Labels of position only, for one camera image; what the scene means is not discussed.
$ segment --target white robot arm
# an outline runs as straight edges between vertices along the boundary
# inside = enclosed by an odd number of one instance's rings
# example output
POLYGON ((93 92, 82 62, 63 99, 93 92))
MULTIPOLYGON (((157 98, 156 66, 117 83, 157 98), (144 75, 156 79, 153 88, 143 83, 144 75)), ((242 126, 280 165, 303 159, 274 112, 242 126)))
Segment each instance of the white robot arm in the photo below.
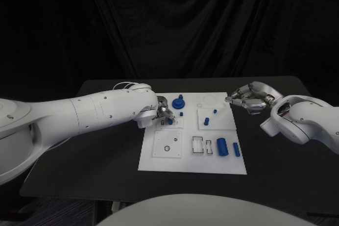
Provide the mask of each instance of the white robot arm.
POLYGON ((259 125, 271 137, 281 132, 297 144, 319 140, 339 154, 339 107, 313 97, 284 97, 257 81, 236 89, 225 101, 242 106, 251 115, 271 109, 271 117, 259 125))
POLYGON ((59 141, 130 120, 144 128, 157 117, 174 120, 166 98, 156 96, 147 84, 57 101, 0 99, 0 184, 59 141))

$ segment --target small blue part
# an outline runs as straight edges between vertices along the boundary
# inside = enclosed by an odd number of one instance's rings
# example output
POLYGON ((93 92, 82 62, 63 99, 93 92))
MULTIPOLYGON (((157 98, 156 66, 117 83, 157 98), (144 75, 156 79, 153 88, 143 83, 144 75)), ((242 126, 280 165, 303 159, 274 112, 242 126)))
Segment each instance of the small blue part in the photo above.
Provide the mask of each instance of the small blue part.
POLYGON ((220 156, 228 155, 228 146, 226 146, 226 140, 223 138, 216 139, 218 144, 218 151, 220 156))
POLYGON ((209 118, 206 117, 205 118, 205 123, 203 123, 205 126, 207 126, 207 122, 209 122, 209 118))
POLYGON ((184 107, 184 101, 183 101, 183 96, 179 95, 179 98, 173 100, 171 106, 174 109, 181 109, 184 107))
POLYGON ((233 148, 235 148, 235 156, 239 157, 238 143, 233 143, 233 148))

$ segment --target table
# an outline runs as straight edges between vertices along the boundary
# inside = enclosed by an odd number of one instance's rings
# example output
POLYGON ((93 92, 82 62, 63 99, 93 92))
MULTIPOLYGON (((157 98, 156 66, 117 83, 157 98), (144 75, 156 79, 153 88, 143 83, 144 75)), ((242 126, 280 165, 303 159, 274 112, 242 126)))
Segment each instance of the table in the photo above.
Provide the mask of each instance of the table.
MULTIPOLYGON (((122 80, 89 80, 78 96, 109 90, 122 80)), ((156 93, 228 92, 252 81, 284 95, 308 95, 295 77, 135 80, 156 93)), ((269 111, 249 116, 232 106, 248 175, 137 170, 144 130, 130 121, 69 139, 39 158, 21 195, 112 201, 196 193, 238 198, 281 210, 339 214, 339 155, 311 140, 300 146, 259 129, 269 111)))

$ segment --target black backdrop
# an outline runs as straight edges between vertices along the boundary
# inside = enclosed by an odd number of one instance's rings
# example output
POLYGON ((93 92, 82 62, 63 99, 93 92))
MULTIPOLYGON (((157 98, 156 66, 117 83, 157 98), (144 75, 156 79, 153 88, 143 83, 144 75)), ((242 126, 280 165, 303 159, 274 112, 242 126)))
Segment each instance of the black backdrop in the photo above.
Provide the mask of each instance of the black backdrop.
POLYGON ((295 75, 337 104, 339 0, 0 0, 0 96, 88 79, 295 75))

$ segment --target black curtain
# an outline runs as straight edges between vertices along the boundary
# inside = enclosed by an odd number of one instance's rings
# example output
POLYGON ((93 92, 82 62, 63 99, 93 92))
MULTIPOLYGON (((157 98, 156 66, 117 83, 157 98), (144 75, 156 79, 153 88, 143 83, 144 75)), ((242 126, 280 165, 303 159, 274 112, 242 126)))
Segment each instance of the black curtain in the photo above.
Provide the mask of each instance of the black curtain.
POLYGON ((337 104, 339 0, 0 1, 3 98, 69 97, 88 79, 295 75, 337 104))

